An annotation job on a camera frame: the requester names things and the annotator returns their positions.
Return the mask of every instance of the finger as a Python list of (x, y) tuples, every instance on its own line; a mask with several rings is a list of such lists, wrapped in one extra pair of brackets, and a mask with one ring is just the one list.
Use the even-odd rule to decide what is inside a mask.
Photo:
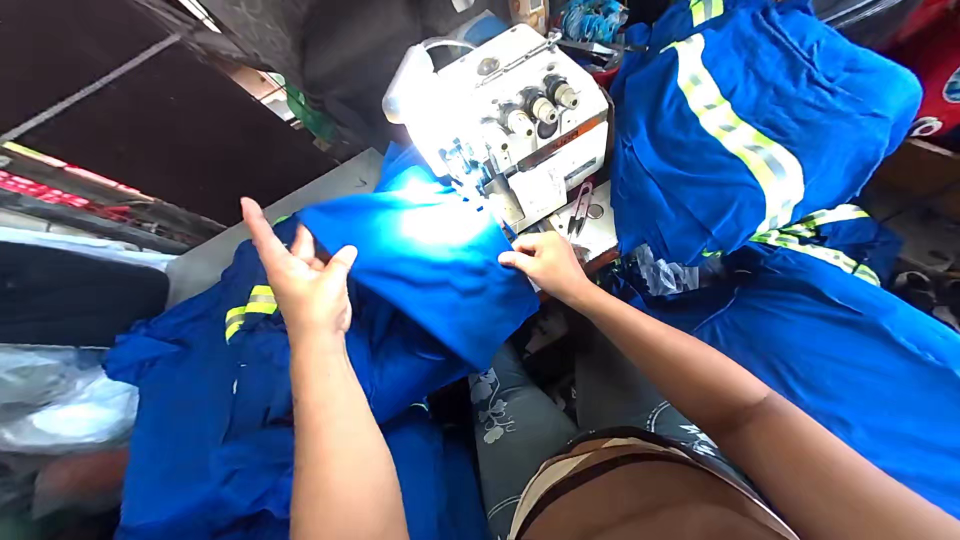
[[(317, 256), (317, 252), (313, 247), (313, 234), (303, 226), (303, 224), (297, 225), (297, 236), (294, 238), (294, 243), (290, 246), (290, 253), (294, 254), (294, 257), (306, 262), (310, 265), (311, 268), (315, 270), (313, 260)], [(320, 263), (319, 270), (324, 269), (324, 264)]]
[(515, 251), (536, 252), (542, 239), (543, 233), (528, 233), (519, 236), (511, 245)]
[(254, 199), (241, 197), (240, 207), (243, 209), (243, 220), (250, 229), (253, 246), (260, 255), (260, 260), (268, 269), (276, 268), (285, 258), (290, 257), (290, 252), (276, 237), (274, 230), (267, 223), (267, 218), (263, 216), (263, 210)]
[(530, 257), (529, 255), (516, 251), (505, 251), (496, 258), (497, 262), (508, 267), (516, 268), (517, 270), (522, 271), (524, 274), (530, 272), (533, 269), (533, 264), (536, 262), (535, 258)]
[(326, 271), (342, 274), (343, 278), (346, 279), (347, 273), (349, 273), (350, 268), (353, 267), (353, 262), (356, 260), (357, 249), (353, 246), (344, 246), (330, 258), (330, 261), (326, 264)]

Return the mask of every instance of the dark wall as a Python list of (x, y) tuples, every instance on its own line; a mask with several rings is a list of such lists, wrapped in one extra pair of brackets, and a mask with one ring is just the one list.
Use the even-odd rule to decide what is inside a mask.
[[(0, 133), (166, 36), (130, 0), (0, 3)], [(17, 142), (225, 225), (336, 166), (182, 43)]]

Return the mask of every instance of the left hand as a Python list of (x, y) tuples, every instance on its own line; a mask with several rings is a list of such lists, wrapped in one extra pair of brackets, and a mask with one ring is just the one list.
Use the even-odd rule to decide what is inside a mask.
[(316, 256), (313, 235), (299, 225), (294, 243), (287, 251), (260, 205), (244, 197), (240, 199), (240, 206), (290, 339), (310, 334), (342, 338), (350, 328), (347, 273), (356, 260), (357, 249), (344, 246), (324, 264)]

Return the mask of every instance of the hand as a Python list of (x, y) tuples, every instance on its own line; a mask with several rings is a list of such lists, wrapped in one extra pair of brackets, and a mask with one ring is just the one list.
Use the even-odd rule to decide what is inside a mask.
[(550, 296), (569, 304), (593, 288), (573, 247), (558, 233), (524, 234), (514, 251), (500, 254), (504, 266), (518, 268)]
[(267, 270), (291, 340), (310, 334), (340, 336), (350, 328), (347, 273), (357, 249), (344, 246), (324, 264), (316, 256), (313, 235), (303, 225), (287, 251), (253, 199), (240, 199), (243, 220)]

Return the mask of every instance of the reflective tape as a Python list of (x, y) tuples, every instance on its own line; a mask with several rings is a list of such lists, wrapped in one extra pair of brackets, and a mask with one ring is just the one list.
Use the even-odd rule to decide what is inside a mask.
[(271, 315), (276, 312), (276, 297), (274, 290), (269, 285), (254, 285), (250, 291), (250, 298), (247, 300), (247, 313), (266, 313)]
[(227, 311), (226, 326), (224, 335), (227, 342), (233, 337), (244, 321), (247, 320), (247, 313), (265, 313), (272, 315), (276, 312), (276, 297), (274, 290), (269, 285), (254, 285), (250, 290), (250, 297), (245, 306), (231, 308)]
[(265, 296), (274, 296), (274, 290), (269, 285), (254, 285), (253, 288), (250, 289), (251, 296), (260, 294)]
[(750, 239), (754, 242), (787, 248), (810, 255), (824, 262), (829, 262), (844, 272), (853, 274), (867, 283), (877, 286), (880, 285), (880, 278), (876, 275), (876, 272), (866, 264), (860, 264), (852, 258), (847, 257), (847, 254), (842, 251), (813, 244), (802, 244), (798, 237), (792, 234), (781, 233), (780, 231), (767, 231), (766, 233), (754, 234)]
[(736, 114), (704, 66), (705, 46), (704, 37), (695, 34), (663, 50), (677, 51), (677, 85), (700, 125), (743, 161), (763, 191), (764, 218), (756, 232), (782, 227), (793, 221), (793, 208), (804, 198), (804, 170), (787, 149)]
[(723, 0), (690, 0), (693, 26), (703, 24), (723, 14)]
[(247, 312), (246, 306), (234, 307), (227, 310), (227, 331), (224, 332), (227, 342), (230, 341), (230, 338), (233, 337), (240, 327), (243, 326), (244, 316)]
[(789, 227), (783, 227), (780, 231), (795, 236), (811, 238), (816, 235), (816, 229), (821, 225), (860, 217), (870, 217), (870, 214), (857, 205), (840, 205), (835, 209), (817, 210), (807, 214), (800, 218), (797, 223)]

